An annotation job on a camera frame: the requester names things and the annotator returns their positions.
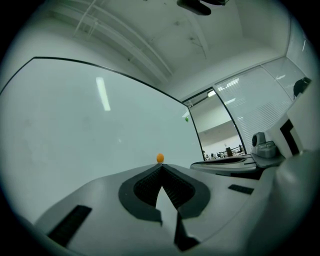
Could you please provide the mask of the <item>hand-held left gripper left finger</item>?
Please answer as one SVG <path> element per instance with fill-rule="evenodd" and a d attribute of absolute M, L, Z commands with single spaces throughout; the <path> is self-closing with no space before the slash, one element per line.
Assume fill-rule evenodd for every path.
<path fill-rule="evenodd" d="M 67 249 L 73 252 L 173 252 L 174 239 L 159 222 L 131 215 L 119 200 L 121 184 L 145 165 L 92 180 L 45 211 L 35 227 L 46 235 L 77 206 L 91 209 Z"/>

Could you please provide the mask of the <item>black ceiling fixture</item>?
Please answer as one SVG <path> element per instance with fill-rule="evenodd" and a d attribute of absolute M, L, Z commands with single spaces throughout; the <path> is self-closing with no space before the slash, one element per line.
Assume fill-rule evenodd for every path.
<path fill-rule="evenodd" d="M 209 16 L 212 11 L 209 7 L 203 4 L 207 3 L 213 6 L 225 6 L 229 0 L 177 0 L 176 4 L 199 16 Z"/>

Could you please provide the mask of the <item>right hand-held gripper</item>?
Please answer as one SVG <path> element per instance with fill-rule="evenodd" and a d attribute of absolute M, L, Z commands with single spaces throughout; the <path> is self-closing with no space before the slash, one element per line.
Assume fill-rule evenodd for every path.
<path fill-rule="evenodd" d="M 276 156 L 252 153 L 264 169 L 252 193 L 254 209 L 266 215 L 301 215 L 320 192 L 320 84 L 312 81 L 287 112 L 265 133 Z"/>

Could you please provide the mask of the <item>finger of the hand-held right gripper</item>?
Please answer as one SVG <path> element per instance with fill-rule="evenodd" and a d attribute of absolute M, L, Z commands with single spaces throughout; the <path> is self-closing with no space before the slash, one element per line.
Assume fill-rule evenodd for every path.
<path fill-rule="evenodd" d="M 249 154 L 211 159 L 191 164 L 190 169 L 209 174 L 259 180 L 262 169 Z"/>

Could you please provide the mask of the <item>white whiteboard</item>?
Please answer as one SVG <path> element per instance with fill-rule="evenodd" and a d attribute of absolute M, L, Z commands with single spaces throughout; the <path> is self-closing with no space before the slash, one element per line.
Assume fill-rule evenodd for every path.
<path fill-rule="evenodd" d="M 84 184 L 159 153 L 186 168 L 203 158 L 188 107 L 131 76 L 36 57 L 0 90 L 1 183 L 31 223 Z"/>

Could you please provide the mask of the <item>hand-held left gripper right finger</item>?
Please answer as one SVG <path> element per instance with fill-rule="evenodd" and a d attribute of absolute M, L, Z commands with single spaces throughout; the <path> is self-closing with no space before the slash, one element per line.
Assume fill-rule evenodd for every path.
<path fill-rule="evenodd" d="M 175 213 L 177 235 L 161 244 L 163 251 L 248 251 L 272 187 L 272 169 L 260 178 L 225 176 L 164 165 L 178 178 L 187 201 Z"/>

